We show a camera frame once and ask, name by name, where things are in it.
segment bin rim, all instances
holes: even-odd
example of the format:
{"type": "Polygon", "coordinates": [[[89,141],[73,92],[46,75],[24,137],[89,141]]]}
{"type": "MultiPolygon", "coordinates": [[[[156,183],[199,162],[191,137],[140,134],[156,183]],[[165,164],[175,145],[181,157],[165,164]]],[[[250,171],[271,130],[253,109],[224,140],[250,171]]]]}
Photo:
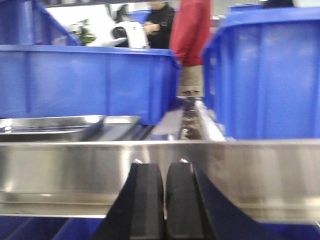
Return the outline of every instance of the bin rim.
{"type": "Polygon", "coordinates": [[[13,45],[0,44],[1,52],[46,52],[46,53],[88,53],[88,54],[115,54],[115,55],[139,55],[160,56],[171,58],[176,68],[180,69],[178,57],[171,49],[156,48],[129,48],[129,47],[105,47],[105,46],[64,46],[64,45],[13,45]]]}
{"type": "Polygon", "coordinates": [[[214,49],[215,42],[229,28],[245,25],[276,24],[293,22],[320,21],[320,7],[281,7],[253,9],[249,11],[235,11],[226,15],[221,21],[218,31],[210,38],[204,48],[204,53],[209,49],[214,49]]]}

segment metal surface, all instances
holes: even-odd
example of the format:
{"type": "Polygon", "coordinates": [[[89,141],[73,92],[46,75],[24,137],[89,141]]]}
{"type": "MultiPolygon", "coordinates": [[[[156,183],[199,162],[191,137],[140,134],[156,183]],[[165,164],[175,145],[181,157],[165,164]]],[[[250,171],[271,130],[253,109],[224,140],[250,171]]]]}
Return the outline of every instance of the metal surface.
{"type": "Polygon", "coordinates": [[[106,116],[103,128],[92,136],[89,141],[123,141],[134,140],[140,132],[140,116],[106,116]]]}
{"type": "Polygon", "coordinates": [[[178,140],[180,138],[185,108],[185,101],[177,99],[172,109],[152,129],[147,140],[178,140]]]}
{"type": "Polygon", "coordinates": [[[98,132],[103,115],[0,119],[0,142],[83,141],[98,132]]]}
{"type": "Polygon", "coordinates": [[[132,162],[194,162],[259,221],[320,221],[320,141],[1,143],[0,213],[104,217],[132,162]]]}
{"type": "Polygon", "coordinates": [[[194,104],[201,126],[201,135],[203,140],[224,142],[226,138],[223,136],[217,125],[208,114],[208,110],[202,101],[196,101],[194,104]]]}

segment white machine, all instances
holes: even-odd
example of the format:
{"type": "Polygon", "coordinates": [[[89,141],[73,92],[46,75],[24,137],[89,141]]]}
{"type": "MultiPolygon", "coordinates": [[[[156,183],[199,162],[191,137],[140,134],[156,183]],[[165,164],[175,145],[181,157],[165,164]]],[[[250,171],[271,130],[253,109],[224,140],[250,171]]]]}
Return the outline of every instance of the white machine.
{"type": "Polygon", "coordinates": [[[115,13],[114,26],[110,31],[111,38],[97,39],[103,47],[122,47],[144,49],[149,47],[143,26],[128,15],[128,5],[125,4],[115,13]]]}

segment stainless steel rail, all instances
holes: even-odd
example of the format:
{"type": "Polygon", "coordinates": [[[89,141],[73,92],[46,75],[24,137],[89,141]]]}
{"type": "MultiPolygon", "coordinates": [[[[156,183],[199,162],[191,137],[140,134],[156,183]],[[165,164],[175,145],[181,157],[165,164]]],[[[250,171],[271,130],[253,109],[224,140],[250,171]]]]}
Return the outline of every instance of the stainless steel rail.
{"type": "Polygon", "coordinates": [[[320,221],[320,141],[0,144],[0,214],[103,217],[132,162],[197,163],[259,221],[320,221]]]}

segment black jacket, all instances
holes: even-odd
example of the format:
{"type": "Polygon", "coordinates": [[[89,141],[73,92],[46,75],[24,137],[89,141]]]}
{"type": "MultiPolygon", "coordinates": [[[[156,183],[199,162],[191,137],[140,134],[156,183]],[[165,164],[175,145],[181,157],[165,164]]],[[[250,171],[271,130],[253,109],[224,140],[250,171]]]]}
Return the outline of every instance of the black jacket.
{"type": "Polygon", "coordinates": [[[160,31],[148,35],[149,45],[152,49],[168,49],[172,22],[174,20],[175,10],[168,5],[160,10],[152,10],[146,18],[147,22],[160,25],[160,31]]]}
{"type": "Polygon", "coordinates": [[[293,0],[268,0],[262,5],[262,8],[283,8],[283,7],[293,7],[293,0]]]}

